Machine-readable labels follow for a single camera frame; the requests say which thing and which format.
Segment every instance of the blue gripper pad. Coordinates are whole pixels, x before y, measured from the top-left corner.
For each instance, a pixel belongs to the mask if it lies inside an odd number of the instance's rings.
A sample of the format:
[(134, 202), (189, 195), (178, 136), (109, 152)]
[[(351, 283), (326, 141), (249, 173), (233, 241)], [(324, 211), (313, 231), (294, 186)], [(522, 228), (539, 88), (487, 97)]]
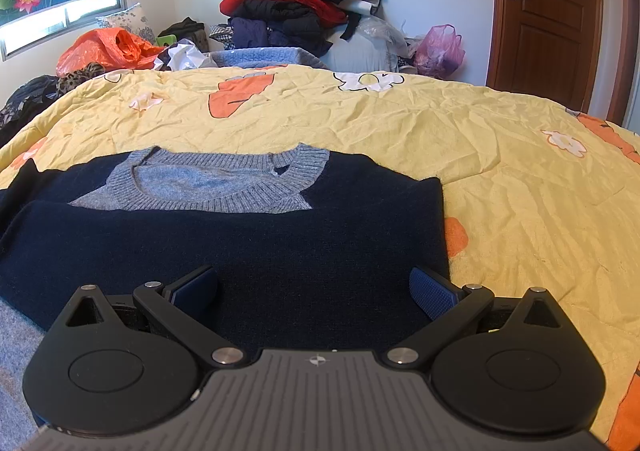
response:
[(429, 319), (437, 319), (455, 307), (464, 297), (462, 289), (436, 272), (429, 273), (414, 267), (409, 274), (409, 292), (415, 303)]
[(167, 298), (185, 314), (197, 319), (216, 296), (218, 278), (213, 269), (198, 269), (188, 274), (170, 291)]

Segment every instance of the blue knit fabric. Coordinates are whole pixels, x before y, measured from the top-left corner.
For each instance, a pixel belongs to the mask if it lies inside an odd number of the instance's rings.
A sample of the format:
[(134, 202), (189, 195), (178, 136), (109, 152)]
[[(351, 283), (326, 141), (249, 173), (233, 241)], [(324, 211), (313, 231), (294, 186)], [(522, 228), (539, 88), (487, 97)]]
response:
[(300, 211), (310, 209), (300, 192), (314, 184), (328, 159), (328, 150), (306, 144), (262, 155), (173, 154), (148, 148), (132, 152), (104, 186), (71, 205), (103, 211)]
[(36, 430), (22, 395), (22, 374), (43, 330), (0, 299), (0, 451), (12, 451)]
[(263, 68), (272, 65), (290, 64), (328, 69), (327, 65), (316, 56), (296, 46), (236, 48), (235, 50), (217, 50), (209, 55), (219, 67)]

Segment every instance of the floral pillow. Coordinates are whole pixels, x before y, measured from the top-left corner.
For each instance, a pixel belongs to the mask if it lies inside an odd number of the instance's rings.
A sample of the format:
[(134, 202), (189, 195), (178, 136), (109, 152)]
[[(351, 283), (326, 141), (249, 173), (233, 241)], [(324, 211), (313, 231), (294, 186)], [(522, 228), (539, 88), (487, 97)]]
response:
[(133, 7), (126, 9), (125, 11), (116, 12), (109, 16), (102, 16), (97, 19), (98, 27), (120, 27), (129, 31), (131, 34), (139, 36), (143, 40), (147, 40), (152, 45), (156, 44), (156, 35), (149, 27), (145, 12), (142, 10), (140, 4), (135, 4)]

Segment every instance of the ribbed neckline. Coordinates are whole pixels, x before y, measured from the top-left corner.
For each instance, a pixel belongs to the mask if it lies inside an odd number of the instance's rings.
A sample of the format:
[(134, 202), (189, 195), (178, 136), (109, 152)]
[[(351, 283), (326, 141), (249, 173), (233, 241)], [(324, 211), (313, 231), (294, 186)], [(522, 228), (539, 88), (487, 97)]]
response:
[[(174, 154), (157, 146), (132, 152), (118, 164), (107, 179), (110, 194), (124, 210), (200, 210), (212, 212), (250, 212), (266, 210), (274, 203), (311, 186), (324, 170), (329, 151), (299, 144), (279, 154)], [(256, 182), (247, 187), (210, 200), (166, 200), (143, 192), (134, 170), (139, 166), (191, 166), (198, 168), (255, 169), (273, 171), (289, 166), (272, 182)]]

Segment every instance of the blue blanket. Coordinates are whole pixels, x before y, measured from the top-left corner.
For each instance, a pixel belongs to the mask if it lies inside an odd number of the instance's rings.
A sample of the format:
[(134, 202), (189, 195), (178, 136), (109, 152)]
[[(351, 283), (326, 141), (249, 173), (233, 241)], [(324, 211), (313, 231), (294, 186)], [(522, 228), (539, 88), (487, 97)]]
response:
[(0, 451), (12, 451), (36, 431), (22, 396), (22, 374), (44, 333), (2, 299), (0, 330)]
[(217, 66), (237, 66), (240, 68), (263, 68), (270, 65), (306, 65), (312, 68), (328, 70), (321, 60), (306, 50), (296, 46), (265, 46), (259, 48), (236, 48), (235, 50), (217, 50), (209, 54), (209, 59)]

